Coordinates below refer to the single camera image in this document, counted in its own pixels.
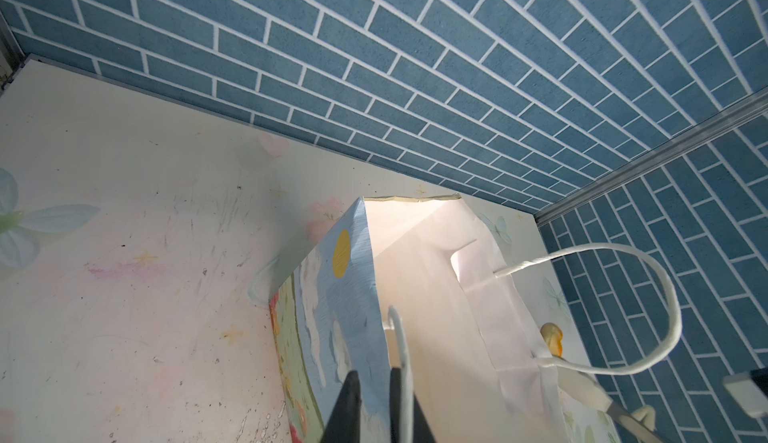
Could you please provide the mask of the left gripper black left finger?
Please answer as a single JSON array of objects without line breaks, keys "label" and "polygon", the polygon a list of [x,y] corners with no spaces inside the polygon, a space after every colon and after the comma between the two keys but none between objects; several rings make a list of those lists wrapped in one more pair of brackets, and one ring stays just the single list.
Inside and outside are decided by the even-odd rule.
[{"label": "left gripper black left finger", "polygon": [[361,406],[361,384],[358,372],[352,370],[346,376],[320,442],[359,443]]}]

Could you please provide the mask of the white paper gift bag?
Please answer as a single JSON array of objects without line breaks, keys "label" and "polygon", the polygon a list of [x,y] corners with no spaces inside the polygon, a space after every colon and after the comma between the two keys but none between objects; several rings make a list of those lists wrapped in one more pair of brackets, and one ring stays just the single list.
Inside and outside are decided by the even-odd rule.
[{"label": "white paper gift bag", "polygon": [[320,442],[347,374],[360,442],[391,442],[401,369],[436,442],[570,442],[563,333],[534,321],[484,222],[457,195],[361,198],[263,290],[295,442]]}]

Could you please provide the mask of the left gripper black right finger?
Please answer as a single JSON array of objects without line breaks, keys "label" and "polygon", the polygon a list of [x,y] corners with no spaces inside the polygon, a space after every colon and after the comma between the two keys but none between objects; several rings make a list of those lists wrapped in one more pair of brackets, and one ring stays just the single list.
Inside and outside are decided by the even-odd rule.
[{"label": "left gripper black right finger", "polygon": [[435,443],[435,437],[412,390],[403,390],[401,369],[390,371],[389,414],[391,442]]}]

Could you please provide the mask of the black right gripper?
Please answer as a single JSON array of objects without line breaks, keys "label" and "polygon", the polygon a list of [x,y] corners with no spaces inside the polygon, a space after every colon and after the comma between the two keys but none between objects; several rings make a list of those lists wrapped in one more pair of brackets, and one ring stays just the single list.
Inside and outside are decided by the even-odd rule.
[{"label": "black right gripper", "polygon": [[725,376],[723,385],[739,407],[751,418],[760,419],[768,413],[768,369]]}]

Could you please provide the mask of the metal kitchen tongs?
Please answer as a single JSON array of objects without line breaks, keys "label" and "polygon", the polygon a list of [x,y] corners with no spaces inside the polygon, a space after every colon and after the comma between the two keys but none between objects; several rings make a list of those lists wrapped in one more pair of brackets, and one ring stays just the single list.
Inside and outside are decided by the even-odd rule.
[{"label": "metal kitchen tongs", "polygon": [[630,413],[589,375],[563,367],[558,368],[561,390],[584,406],[605,413],[640,442],[669,442],[656,431],[656,410],[645,405]]}]

